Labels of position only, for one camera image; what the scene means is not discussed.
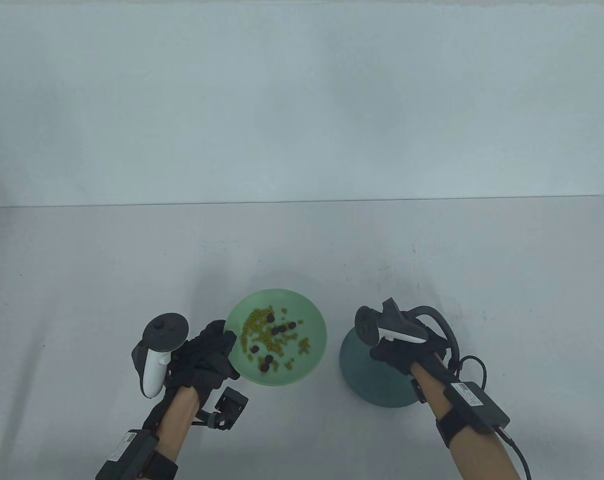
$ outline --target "hand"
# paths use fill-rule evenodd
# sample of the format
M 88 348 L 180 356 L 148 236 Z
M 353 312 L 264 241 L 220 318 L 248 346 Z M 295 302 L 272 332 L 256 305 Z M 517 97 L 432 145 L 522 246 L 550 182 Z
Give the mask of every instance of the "hand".
M 198 336 L 184 342 L 171 354 L 167 389 L 193 387 L 203 407 L 211 392 L 219 389 L 228 378 L 237 380 L 240 374 L 229 363 L 229 354 L 236 343 L 236 334 L 224 331 L 224 320 L 209 323 Z
M 446 338 L 439 336 L 417 318 L 408 318 L 408 320 L 427 331 L 428 340 L 426 342 L 409 343 L 403 340 L 390 341 L 382 338 L 369 352 L 373 360 L 385 362 L 403 375 L 409 375 L 414 363 L 430 355 L 438 355 L 440 359 L 443 359 L 446 350 L 450 347 Z

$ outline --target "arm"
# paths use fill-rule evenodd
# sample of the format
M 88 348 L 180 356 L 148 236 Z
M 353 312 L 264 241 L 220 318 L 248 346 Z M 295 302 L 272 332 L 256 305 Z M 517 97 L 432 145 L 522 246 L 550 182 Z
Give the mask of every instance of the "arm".
M 199 409 L 200 397 L 195 388 L 181 386 L 157 427 L 160 441 L 155 450 L 175 462 Z
M 411 366 L 411 374 L 420 384 L 424 396 L 439 420 L 453 408 L 444 396 L 444 385 L 433 378 L 419 363 Z M 519 480 L 509 455 L 498 436 L 479 434 L 467 426 L 449 445 L 451 457 L 464 480 Z

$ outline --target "barcode label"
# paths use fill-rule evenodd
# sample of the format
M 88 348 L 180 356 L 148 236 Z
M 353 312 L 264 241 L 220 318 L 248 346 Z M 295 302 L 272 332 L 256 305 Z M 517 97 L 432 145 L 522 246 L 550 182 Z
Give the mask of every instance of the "barcode label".
M 122 438 L 122 441 L 119 442 L 117 448 L 113 450 L 113 453 L 110 454 L 110 457 L 108 457 L 106 460 L 109 462 L 117 462 L 120 457 L 122 457 L 122 454 L 126 451 L 126 449 L 129 448 L 129 445 L 131 445 L 133 439 L 136 438 L 136 435 L 137 433 L 132 431 L 126 432 L 126 434 L 124 434 L 124 438 Z
M 455 391 L 460 394 L 460 397 L 464 398 L 464 401 L 471 407 L 482 407 L 484 405 L 484 403 L 480 401 L 480 398 L 476 397 L 476 394 L 469 390 L 469 387 L 464 383 L 451 383 L 451 387 L 453 387 Z

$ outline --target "white backdrop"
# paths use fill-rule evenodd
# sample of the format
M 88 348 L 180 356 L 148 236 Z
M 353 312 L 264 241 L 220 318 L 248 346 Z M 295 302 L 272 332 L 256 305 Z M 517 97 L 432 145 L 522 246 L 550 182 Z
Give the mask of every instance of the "white backdrop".
M 0 206 L 587 194 L 603 6 L 0 6 Z

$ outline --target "white table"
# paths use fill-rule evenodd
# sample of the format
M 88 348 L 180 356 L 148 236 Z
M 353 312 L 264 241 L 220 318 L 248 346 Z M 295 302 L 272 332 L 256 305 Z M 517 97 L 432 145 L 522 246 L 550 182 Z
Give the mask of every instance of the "white table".
M 240 421 L 193 429 L 178 478 L 459 478 L 427 406 L 341 378 L 355 311 L 393 296 L 484 359 L 533 478 L 604 479 L 604 198 L 584 197 L 0 209 L 0 480 L 93 478 L 154 404 L 130 358 L 147 322 L 195 333 L 272 287 L 323 312 L 324 360 L 236 382 Z

